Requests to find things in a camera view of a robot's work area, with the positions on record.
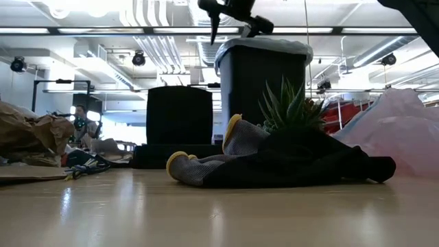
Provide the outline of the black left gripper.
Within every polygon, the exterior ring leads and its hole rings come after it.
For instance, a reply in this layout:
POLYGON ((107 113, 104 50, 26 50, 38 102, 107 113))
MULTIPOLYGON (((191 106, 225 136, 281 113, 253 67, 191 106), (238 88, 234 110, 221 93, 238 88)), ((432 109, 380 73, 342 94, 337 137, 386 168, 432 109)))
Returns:
POLYGON ((211 41, 215 42, 217 29, 220 25, 220 12, 237 19, 238 21, 249 21, 251 10, 255 0, 224 0, 220 5, 216 0, 198 0, 198 7, 208 14, 211 20, 211 41))

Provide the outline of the black plastic trash bin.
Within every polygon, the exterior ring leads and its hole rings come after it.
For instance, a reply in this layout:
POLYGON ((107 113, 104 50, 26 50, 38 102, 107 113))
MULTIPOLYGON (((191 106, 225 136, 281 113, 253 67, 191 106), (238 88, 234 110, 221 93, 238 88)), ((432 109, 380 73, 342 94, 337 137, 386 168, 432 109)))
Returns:
POLYGON ((260 107, 265 106, 266 87, 276 97, 280 97, 283 81, 299 89, 305 81, 305 61, 302 54, 241 45, 228 49, 219 61, 223 128, 235 114, 254 125, 262 124, 265 117, 260 107))

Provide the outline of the black box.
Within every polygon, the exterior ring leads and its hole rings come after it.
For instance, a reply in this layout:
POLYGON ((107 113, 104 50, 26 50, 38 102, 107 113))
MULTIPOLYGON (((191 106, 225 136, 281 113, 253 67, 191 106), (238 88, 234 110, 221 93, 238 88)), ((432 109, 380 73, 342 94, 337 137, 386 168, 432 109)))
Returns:
POLYGON ((183 151, 199 158, 222 153, 212 144, 212 93, 189 86, 162 86, 147 94, 147 143, 138 145, 130 164, 135 169, 164 169, 167 159, 183 151))

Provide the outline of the brown paper bag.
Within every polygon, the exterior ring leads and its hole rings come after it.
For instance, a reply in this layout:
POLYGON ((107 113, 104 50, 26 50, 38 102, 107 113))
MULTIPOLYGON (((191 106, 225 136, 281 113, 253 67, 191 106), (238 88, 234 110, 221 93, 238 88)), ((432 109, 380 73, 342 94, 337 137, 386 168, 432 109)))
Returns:
POLYGON ((107 161, 116 163, 127 163, 133 155, 129 151, 119 149, 118 143, 114 139, 92 139, 91 152, 107 161))

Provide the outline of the pink plastic trash bag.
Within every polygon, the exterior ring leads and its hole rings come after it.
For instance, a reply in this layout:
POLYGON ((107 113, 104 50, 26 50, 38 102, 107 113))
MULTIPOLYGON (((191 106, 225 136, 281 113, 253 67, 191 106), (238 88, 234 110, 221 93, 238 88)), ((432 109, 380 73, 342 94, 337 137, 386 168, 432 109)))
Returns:
POLYGON ((399 176, 439 180, 439 107, 426 107, 412 89, 388 89, 333 137, 392 157, 399 176))

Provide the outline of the brown paper piece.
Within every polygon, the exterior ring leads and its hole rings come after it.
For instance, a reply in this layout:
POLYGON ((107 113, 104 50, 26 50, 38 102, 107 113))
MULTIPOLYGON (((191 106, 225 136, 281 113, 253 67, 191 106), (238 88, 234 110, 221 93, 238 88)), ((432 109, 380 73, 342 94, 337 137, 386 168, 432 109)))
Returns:
POLYGON ((0 167, 0 182, 13 180, 57 180, 67 176, 62 167, 5 166, 0 167))

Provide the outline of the small green succulent plant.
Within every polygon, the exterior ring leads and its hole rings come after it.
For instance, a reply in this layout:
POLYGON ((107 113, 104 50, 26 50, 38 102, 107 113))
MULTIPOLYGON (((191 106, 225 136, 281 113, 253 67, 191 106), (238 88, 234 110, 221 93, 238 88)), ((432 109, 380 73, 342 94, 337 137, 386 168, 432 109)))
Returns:
POLYGON ((292 127, 323 130, 323 102, 315 103, 311 98, 305 97, 304 85, 295 89, 287 78, 282 77, 279 96, 274 94, 268 82, 265 83, 262 96, 265 105, 261 102, 258 104, 265 120, 258 127, 264 131, 272 133, 292 127))

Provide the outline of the grey black yellow-cuffed glove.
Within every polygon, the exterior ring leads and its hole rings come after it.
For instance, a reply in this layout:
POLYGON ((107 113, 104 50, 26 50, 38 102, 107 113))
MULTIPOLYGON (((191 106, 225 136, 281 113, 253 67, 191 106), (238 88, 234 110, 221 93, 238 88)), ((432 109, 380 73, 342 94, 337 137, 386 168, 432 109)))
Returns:
POLYGON ((293 126, 269 133, 241 115, 233 115, 224 137, 222 160, 231 161, 261 150, 317 158, 346 148, 342 142, 312 127, 293 126))
POLYGON ((167 173, 174 180, 206 188, 309 187, 343 180, 384 183, 395 171, 392 158, 368 156, 359 147, 302 155, 268 149, 245 156, 201 159, 176 152, 167 162, 167 173))

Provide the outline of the red metal cart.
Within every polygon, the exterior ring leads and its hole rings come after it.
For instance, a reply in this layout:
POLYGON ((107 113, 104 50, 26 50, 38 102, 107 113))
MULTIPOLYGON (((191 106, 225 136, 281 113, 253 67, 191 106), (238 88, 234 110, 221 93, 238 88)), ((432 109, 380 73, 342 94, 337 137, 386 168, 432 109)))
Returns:
POLYGON ((323 130, 333 134, 341 130, 355 115, 372 105, 371 101, 337 101, 331 102, 323 111, 323 130))

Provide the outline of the person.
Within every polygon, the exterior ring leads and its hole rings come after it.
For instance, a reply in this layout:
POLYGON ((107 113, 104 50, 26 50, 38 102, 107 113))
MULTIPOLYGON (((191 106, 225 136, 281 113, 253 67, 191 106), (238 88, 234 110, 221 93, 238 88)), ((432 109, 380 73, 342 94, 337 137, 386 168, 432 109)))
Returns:
POLYGON ((85 137, 90 137, 91 139, 98 137, 98 125, 87 117, 86 108, 83 105, 75 107, 74 116, 73 125, 75 126, 74 137, 76 142, 83 141, 85 137))

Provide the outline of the long overhead light rail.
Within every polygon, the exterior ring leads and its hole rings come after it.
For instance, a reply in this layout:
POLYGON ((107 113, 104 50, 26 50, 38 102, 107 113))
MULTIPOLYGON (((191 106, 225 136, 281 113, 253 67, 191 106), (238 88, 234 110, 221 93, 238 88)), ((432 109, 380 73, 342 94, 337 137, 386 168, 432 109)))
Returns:
MULTIPOLYGON (((0 36, 207 36, 210 27, 0 27, 0 36)), ((412 27, 275 27, 275 36, 416 36, 412 27)))

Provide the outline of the black background rig frame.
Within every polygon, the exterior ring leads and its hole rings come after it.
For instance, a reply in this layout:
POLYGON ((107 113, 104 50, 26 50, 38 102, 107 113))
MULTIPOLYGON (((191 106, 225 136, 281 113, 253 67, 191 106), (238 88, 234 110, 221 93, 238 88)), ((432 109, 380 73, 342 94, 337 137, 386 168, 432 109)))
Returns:
POLYGON ((89 108, 90 95, 91 95, 91 81, 90 80, 64 80, 64 79, 57 79, 57 80, 34 80, 33 94, 32 94, 32 111, 33 112, 36 110, 36 98, 37 98, 38 85, 40 83, 50 83, 50 82, 55 82, 56 84, 85 83, 87 85, 85 107, 89 108))

